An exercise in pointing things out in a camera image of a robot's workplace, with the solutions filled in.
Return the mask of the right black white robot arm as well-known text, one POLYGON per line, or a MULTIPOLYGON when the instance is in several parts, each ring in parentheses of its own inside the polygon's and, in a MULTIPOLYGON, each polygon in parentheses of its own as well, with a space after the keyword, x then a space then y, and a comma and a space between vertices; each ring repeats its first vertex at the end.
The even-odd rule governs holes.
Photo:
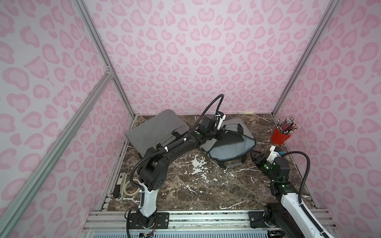
POLYGON ((269 227, 280 227, 286 238, 332 238, 302 200, 302 192, 311 167, 309 156, 301 151, 284 153, 273 146, 266 156, 259 151, 251 151, 255 166, 270 180, 270 192, 277 202, 267 203, 263 222, 269 227), (299 190, 289 181, 290 166, 287 155, 298 154, 305 157, 307 166, 299 190))

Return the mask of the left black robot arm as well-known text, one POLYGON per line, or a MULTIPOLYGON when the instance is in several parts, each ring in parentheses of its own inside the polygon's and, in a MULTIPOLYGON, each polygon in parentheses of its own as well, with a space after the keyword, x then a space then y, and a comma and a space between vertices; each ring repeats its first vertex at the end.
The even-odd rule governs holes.
POLYGON ((197 149, 209 140, 221 140, 225 129, 222 122, 226 116, 218 112, 207 115, 200 125, 195 125, 184 137, 165 147, 150 149, 132 169, 130 184, 140 190, 140 204, 135 208, 139 222, 145 228, 151 228, 156 220, 156 201, 158 190, 167 178, 169 166, 185 153, 197 149))

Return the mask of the black laptop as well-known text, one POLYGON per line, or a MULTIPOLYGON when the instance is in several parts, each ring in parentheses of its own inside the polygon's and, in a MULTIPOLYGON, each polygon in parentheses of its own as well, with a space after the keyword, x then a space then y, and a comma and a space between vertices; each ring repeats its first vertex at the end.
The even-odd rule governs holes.
POLYGON ((237 134, 234 132, 226 132, 220 141, 220 146, 228 146, 233 144, 238 144, 244 142, 244 138, 241 134, 237 134))

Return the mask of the grey laptop bag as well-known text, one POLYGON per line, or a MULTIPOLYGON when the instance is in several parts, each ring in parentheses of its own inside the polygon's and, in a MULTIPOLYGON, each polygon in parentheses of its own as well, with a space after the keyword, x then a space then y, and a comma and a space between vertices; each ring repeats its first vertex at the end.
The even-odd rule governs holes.
POLYGON ((141 157, 150 148, 165 147, 190 130, 189 125, 174 111, 165 110, 126 133, 141 157))
POLYGON ((245 163, 247 154, 251 152, 257 144, 250 130, 240 118, 224 121, 221 128, 225 129, 225 133, 229 131, 241 134, 245 141, 238 144, 220 146, 219 140, 210 139, 200 146, 201 151, 210 159, 216 161, 218 166, 222 169, 230 168, 231 166, 227 166, 225 163, 232 160, 241 160, 233 164, 233 167, 245 163))

